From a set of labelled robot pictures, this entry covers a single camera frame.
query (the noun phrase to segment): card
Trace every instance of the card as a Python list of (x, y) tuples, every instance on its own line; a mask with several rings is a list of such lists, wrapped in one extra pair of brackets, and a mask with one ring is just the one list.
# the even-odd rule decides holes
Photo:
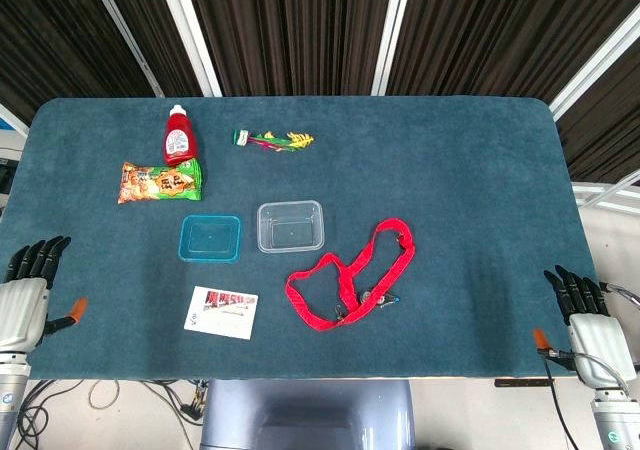
[(195, 287), (184, 328), (249, 340), (257, 306), (257, 295)]

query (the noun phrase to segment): green snack package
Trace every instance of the green snack package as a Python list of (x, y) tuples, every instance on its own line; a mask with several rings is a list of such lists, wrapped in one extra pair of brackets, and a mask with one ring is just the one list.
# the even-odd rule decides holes
[(118, 203), (139, 200), (200, 200), (202, 172), (195, 158), (177, 167), (138, 167), (125, 162), (122, 166)]

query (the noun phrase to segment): white bottle cap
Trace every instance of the white bottle cap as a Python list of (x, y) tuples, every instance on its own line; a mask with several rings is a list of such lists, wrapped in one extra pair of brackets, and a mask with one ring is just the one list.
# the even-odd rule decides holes
[(184, 108), (182, 108), (180, 105), (174, 105), (173, 108), (169, 110), (169, 116), (176, 113), (181, 113), (182, 115), (186, 115), (187, 111)]

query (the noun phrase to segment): dark teal tablecloth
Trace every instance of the dark teal tablecloth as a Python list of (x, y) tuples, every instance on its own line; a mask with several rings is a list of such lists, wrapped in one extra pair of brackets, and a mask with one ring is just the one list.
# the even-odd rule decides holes
[[(204, 198), (117, 205), (122, 163), (161, 165), (169, 109), (197, 132)], [(304, 132), (298, 153), (232, 145), (236, 129)], [(260, 204), (313, 199), (324, 209), (320, 251), (264, 254)], [(184, 263), (189, 214), (235, 214), (233, 265)], [(379, 221), (413, 229), (416, 257), (393, 288), (396, 305), (316, 333), (284, 294), (295, 270), (326, 251), (350, 262)], [(545, 104), (492, 97), (58, 99), (31, 128), (0, 224), (0, 262), (58, 234), (73, 238), (50, 314), (87, 295), (80, 325), (31, 355), (35, 377), (375, 377), (541, 374), (531, 329), (567, 347), (542, 271), (561, 263), (593, 275), (560, 142)], [(381, 238), (358, 288), (398, 253)], [(334, 270), (305, 292), (332, 316)], [(250, 341), (183, 330), (195, 285), (260, 296)]]

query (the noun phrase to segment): black curtain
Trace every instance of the black curtain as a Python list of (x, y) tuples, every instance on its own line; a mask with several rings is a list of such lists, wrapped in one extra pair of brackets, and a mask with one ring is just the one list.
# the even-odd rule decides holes
[(369, 94), (388, 0), (194, 0), (224, 95)]
[(166, 0), (114, 0), (167, 97), (201, 97)]
[(27, 124), (55, 97), (153, 96), (100, 0), (0, 0), (0, 103)]
[(574, 181), (614, 183), (640, 169), (640, 41), (558, 121)]
[(550, 103), (638, 2), (408, 0), (387, 93)]

